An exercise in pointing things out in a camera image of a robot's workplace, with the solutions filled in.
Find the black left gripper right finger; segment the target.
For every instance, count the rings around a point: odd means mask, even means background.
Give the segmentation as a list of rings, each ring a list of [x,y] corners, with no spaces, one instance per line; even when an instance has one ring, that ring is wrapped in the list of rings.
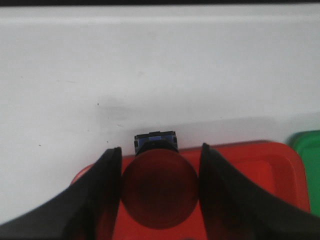
[[[318,240],[319,217],[265,191],[204,143],[199,203],[209,240]]]

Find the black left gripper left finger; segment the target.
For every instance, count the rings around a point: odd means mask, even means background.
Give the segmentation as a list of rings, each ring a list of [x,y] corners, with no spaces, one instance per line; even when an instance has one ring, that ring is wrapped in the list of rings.
[[[0,226],[2,240],[110,240],[120,204],[122,150],[107,149],[78,180]]]

